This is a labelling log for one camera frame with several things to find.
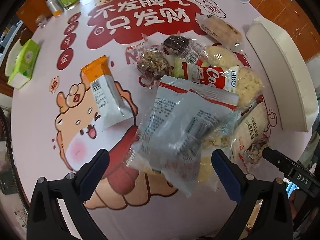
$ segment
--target snack package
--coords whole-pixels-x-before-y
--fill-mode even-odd
[[[238,95],[164,76],[132,149],[187,196],[197,184],[203,138],[233,112]]]
[[[163,45],[165,46],[170,55],[180,56],[188,47],[190,40],[191,39],[180,35],[170,35],[163,42]]]
[[[236,128],[232,143],[234,160],[237,160],[241,151],[247,150],[254,140],[263,133],[267,124],[268,112],[265,103],[261,102],[252,109]]]
[[[181,63],[181,70],[175,67],[174,75],[179,78],[204,84],[239,95],[238,107],[246,108],[261,94],[263,83],[254,72],[247,67],[199,67],[187,62]]]
[[[183,62],[182,70],[184,79],[236,93],[239,66],[229,69],[215,66],[198,67]]]
[[[253,103],[263,89],[262,80],[248,67],[239,70],[236,93],[239,95],[238,107],[244,108]]]
[[[234,53],[222,48],[221,46],[206,46],[203,54],[212,66],[221,66],[225,68],[238,65],[240,67],[243,66]]]
[[[242,34],[230,23],[210,15],[201,15],[196,13],[196,20],[200,28],[209,34],[212,38],[219,41],[222,46],[231,51],[240,52],[240,44],[243,42]]]
[[[243,150],[239,153],[240,161],[244,165],[244,169],[247,173],[259,166],[260,160],[262,159],[262,152],[266,147],[269,147],[268,137],[260,136],[247,150]]]
[[[183,63],[187,63],[188,65],[194,65],[196,67],[209,67],[210,64],[207,62],[207,60],[201,56],[196,64],[188,63],[184,59],[175,57],[174,58],[174,67],[173,67],[173,76],[176,78],[185,78],[184,70],[183,70]]]
[[[171,35],[163,42],[163,46],[169,54],[181,58],[184,62],[201,65],[198,61],[205,46],[198,43],[196,39]]]
[[[142,35],[145,41],[144,47],[139,50],[137,69],[143,74],[152,87],[155,80],[160,80],[164,75],[171,76],[172,68],[164,57],[162,50],[152,47],[146,35]]]
[[[108,115],[108,118],[104,118],[104,129],[133,117],[130,107],[119,95],[107,60],[107,56],[102,56],[81,69],[90,82],[100,114],[103,117]]]

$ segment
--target red circle with text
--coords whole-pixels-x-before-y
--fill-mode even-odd
[[[77,19],[79,19],[80,15],[81,15],[81,13],[76,13],[76,14],[72,15],[70,17],[70,19],[68,20],[68,24],[75,22]]]
[[[72,43],[75,41],[76,36],[77,35],[75,33],[70,33],[68,36],[66,36],[60,45],[60,49],[65,50],[69,48],[72,45]]]
[[[71,62],[73,58],[73,49],[69,48],[66,49],[64,52],[61,53],[60,57],[57,61],[57,69],[63,70],[65,69]]]
[[[79,22],[73,22],[71,23],[64,31],[64,35],[69,35],[72,33],[77,27],[78,27]]]

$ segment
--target green tissue box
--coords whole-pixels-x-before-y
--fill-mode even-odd
[[[20,89],[32,77],[33,68],[38,57],[40,46],[32,39],[23,45],[19,52],[8,85]]]

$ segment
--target cartoon pig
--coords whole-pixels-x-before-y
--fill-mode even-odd
[[[55,128],[58,131],[60,157],[70,170],[78,171],[101,148],[109,151],[110,164],[85,206],[90,209],[123,209],[128,205],[145,205],[152,195],[175,194],[177,189],[162,175],[146,174],[126,166],[130,144],[138,129],[138,108],[133,103],[130,92],[123,90],[115,81],[122,99],[131,108],[134,117],[103,130],[104,118],[99,113],[90,83],[82,72],[80,77],[82,82],[72,85],[66,97],[63,92],[57,95],[60,114],[55,120]]]

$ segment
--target pink tablecloth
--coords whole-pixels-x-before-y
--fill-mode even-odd
[[[152,103],[134,67],[141,33],[160,44],[178,31],[200,42],[214,41],[199,29],[195,13],[214,14],[245,31],[260,14],[235,0],[82,0],[59,18],[51,18],[33,36],[41,44],[32,80],[15,90],[12,142],[15,164],[28,199],[37,179],[61,179],[100,148],[110,151],[110,166],[87,207],[108,239],[149,240],[192,238],[221,228],[235,203],[223,187],[213,192],[199,185],[190,198],[163,178],[129,169],[123,163],[137,124]],[[311,134],[283,131],[275,97],[264,69],[248,40],[244,56],[264,82],[263,97],[270,123],[270,146],[297,160]],[[116,86],[134,118],[102,130],[99,111],[81,68],[109,56]],[[263,161],[255,176],[281,176]],[[71,232],[76,234],[65,207]]]

